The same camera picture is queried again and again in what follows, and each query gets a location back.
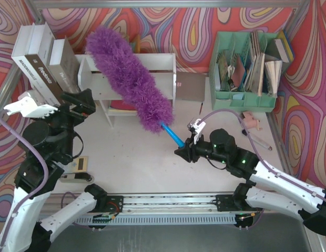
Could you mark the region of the small yellow book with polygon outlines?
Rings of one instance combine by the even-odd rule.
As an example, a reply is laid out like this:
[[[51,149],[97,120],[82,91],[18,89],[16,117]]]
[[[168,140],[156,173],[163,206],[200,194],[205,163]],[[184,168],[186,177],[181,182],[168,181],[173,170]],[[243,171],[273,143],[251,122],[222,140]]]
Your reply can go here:
[[[87,156],[80,156],[73,160],[72,163],[73,172],[75,173],[87,172],[87,167],[88,167]]]

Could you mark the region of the white black stapler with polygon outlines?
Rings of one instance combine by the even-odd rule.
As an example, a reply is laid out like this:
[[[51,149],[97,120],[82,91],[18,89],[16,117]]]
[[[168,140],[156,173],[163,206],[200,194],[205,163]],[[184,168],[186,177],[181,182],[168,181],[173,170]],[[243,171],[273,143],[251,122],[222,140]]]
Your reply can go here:
[[[60,179],[62,183],[85,183],[90,184],[94,182],[94,177],[89,173],[67,173],[63,174]]]

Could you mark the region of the purple fluffy duster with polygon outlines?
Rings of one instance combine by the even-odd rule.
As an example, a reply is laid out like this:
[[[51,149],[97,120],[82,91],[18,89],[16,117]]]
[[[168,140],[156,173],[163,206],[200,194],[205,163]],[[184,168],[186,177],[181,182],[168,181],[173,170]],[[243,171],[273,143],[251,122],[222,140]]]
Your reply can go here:
[[[171,103],[119,33],[107,27],[97,28],[86,38],[86,53],[108,79],[112,90],[136,109],[145,130],[153,133],[165,130],[180,148],[184,147],[169,128],[174,121]]]

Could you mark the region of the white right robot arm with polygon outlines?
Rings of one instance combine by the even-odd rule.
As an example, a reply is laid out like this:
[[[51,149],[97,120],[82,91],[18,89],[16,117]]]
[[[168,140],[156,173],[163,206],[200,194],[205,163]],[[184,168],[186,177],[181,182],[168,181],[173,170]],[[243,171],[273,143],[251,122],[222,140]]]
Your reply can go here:
[[[207,142],[195,131],[186,141],[177,139],[174,153],[189,163],[200,158],[218,161],[231,175],[245,179],[231,200],[235,208],[263,208],[293,217],[309,230],[326,236],[326,188],[306,184],[270,165],[256,154],[236,145],[224,129],[211,132]]]

